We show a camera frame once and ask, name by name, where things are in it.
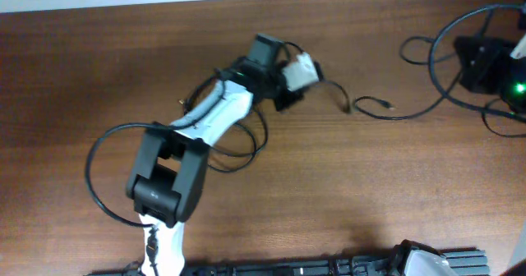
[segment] wood grain surface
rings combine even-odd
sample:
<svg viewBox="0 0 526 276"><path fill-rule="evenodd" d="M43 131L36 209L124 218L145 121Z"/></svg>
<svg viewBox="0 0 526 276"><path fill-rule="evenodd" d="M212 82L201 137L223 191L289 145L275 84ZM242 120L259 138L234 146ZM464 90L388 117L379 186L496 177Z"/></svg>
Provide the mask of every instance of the wood grain surface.
<svg viewBox="0 0 526 276"><path fill-rule="evenodd" d="M214 67L247 53L255 33L301 44L325 75L402 115L438 97L425 67L398 58L410 35L435 35L456 16L520 0L228 0L0 15L0 274L74 275L143 256L143 234L108 218L83 180L88 149L123 122L168 123L179 99ZM482 17L452 35L469 34ZM489 35L518 39L515 12ZM450 51L447 39L443 53ZM425 58L427 45L408 53ZM444 83L458 69L440 65ZM483 104L461 88L454 96ZM264 102L268 147L248 169L209 171L187 223L188 260L268 260L357 254L408 238L436 248L477 246L505 270L526 215L526 148L488 132L480 115L443 103L383 122L338 110L317 88L286 113ZM524 126L491 118L501 131ZM262 138L261 125L246 123ZM141 131L104 143L95 188L130 219L124 195ZM222 144L245 136L229 132Z"/></svg>

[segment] brown table surface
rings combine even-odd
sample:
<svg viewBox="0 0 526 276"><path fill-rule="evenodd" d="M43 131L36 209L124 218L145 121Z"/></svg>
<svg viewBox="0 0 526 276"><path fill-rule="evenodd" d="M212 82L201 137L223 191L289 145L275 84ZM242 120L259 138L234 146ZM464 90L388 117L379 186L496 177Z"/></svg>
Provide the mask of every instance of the brown table surface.
<svg viewBox="0 0 526 276"><path fill-rule="evenodd" d="M401 115L438 97L425 67L398 58L405 38L435 35L487 3L518 1L226 0L0 15L0 274L87 274L140 259L142 231L110 219L88 195L88 149L113 125L180 117L178 100L213 67L247 53L255 33L301 44L351 96L375 95L397 110L364 107ZM517 40L516 18L497 14L488 34ZM473 33L481 21L453 35ZM411 48L425 58L426 45ZM457 69L455 59L439 74L446 83ZM477 104L490 98L453 94ZM284 114L262 104L269 144L244 171L207 173L186 226L187 259L357 254L408 238L477 246L492 272L502 272L526 214L524 140L491 134L480 115L451 103L383 122L344 115L338 100L317 88ZM256 119L247 123L261 139ZM140 135L111 138L93 165L100 196L130 219L124 184ZM245 136L228 138L224 144L237 138L250 148Z"/></svg>

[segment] green light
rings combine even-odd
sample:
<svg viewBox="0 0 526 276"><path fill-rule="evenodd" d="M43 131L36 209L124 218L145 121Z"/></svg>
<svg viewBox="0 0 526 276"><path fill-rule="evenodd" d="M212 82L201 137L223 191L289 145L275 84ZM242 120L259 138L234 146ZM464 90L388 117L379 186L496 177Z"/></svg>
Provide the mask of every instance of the green light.
<svg viewBox="0 0 526 276"><path fill-rule="evenodd" d="M517 84L515 86L515 89L517 90L517 92L523 93L524 91L526 91L526 85L525 84Z"/></svg>

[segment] green led indicator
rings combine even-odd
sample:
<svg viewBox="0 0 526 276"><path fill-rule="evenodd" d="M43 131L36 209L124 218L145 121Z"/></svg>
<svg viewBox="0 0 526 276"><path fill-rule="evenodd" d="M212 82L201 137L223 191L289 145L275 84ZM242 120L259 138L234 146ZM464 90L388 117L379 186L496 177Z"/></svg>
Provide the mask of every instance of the green led indicator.
<svg viewBox="0 0 526 276"><path fill-rule="evenodd" d="M515 86L515 89L517 90L517 92L523 93L524 91L526 91L526 85L525 84L517 84Z"/></svg>

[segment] white plastic part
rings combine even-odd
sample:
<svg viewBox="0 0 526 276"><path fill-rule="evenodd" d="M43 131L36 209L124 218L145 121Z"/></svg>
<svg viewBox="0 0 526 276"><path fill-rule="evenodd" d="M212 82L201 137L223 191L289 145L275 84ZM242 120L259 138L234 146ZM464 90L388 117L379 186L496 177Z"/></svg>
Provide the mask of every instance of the white plastic part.
<svg viewBox="0 0 526 276"><path fill-rule="evenodd" d="M173 228L149 215L139 215L142 223L152 223L157 228L157 255L155 264L159 276L179 275L184 267L184 256L182 256L182 235L184 234L184 223L176 223ZM146 276L155 276L151 267L150 259L146 254L146 244L150 236L151 228L145 228L145 261L142 263L141 272Z"/></svg>
<svg viewBox="0 0 526 276"><path fill-rule="evenodd" d="M290 63L283 69L283 74L287 79L287 89L290 91L299 90L320 80L314 62L308 53L298 54L296 58L298 59L296 62Z"/></svg>
<svg viewBox="0 0 526 276"><path fill-rule="evenodd" d="M448 261L427 251L411 251L405 263L405 276L458 276Z"/></svg>
<svg viewBox="0 0 526 276"><path fill-rule="evenodd" d="M526 57L526 34L519 41L517 46L515 46L515 49L513 49L510 56L514 59L520 59L520 58Z"/></svg>
<svg viewBox="0 0 526 276"><path fill-rule="evenodd" d="M193 140L202 139L212 146L238 120L243 119L252 105L252 93L230 80L224 82L224 96L196 125L176 131ZM212 92L185 117L171 123L181 126L191 122L212 106L223 92L223 83L217 82Z"/></svg>

